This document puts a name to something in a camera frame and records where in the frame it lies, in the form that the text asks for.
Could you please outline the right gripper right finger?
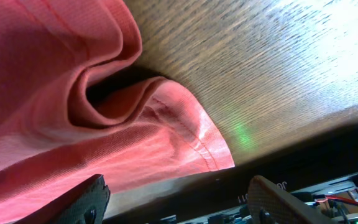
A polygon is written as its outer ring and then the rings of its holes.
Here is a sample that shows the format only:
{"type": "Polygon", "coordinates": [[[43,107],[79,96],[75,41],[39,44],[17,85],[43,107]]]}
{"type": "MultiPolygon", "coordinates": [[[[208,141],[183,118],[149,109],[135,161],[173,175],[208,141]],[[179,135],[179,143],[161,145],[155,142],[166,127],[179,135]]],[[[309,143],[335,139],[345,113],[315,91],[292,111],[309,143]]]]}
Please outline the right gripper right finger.
{"type": "Polygon", "coordinates": [[[247,206],[254,223],[334,223],[261,175],[250,180],[247,206]]]}

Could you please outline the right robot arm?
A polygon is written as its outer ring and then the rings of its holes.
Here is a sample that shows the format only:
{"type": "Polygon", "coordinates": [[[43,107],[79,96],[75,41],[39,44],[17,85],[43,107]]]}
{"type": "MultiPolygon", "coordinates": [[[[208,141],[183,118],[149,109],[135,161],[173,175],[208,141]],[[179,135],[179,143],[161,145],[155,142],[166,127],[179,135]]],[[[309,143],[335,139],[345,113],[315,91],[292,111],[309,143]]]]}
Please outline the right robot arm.
{"type": "Polygon", "coordinates": [[[106,218],[96,174],[23,223],[358,223],[358,123],[106,218]]]}

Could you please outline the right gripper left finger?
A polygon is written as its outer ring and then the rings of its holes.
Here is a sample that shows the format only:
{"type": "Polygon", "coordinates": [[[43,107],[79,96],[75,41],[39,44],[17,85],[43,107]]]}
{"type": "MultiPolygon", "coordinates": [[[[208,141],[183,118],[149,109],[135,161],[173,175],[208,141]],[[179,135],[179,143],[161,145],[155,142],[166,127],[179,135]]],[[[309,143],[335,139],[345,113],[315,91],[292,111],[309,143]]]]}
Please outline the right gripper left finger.
{"type": "Polygon", "coordinates": [[[101,224],[110,190],[95,174],[16,224],[101,224]]]}

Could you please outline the red printed t-shirt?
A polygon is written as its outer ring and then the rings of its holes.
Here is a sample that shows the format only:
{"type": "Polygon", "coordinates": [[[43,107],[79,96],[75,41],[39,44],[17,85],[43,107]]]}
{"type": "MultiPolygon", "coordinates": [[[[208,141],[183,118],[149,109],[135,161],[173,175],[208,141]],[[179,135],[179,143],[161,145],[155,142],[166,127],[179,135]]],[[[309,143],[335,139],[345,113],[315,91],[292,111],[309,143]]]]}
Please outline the red printed t-shirt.
{"type": "Polygon", "coordinates": [[[141,51],[122,1],[0,1],[0,223],[94,174],[121,192],[234,166],[179,83],[113,87],[141,51]]]}

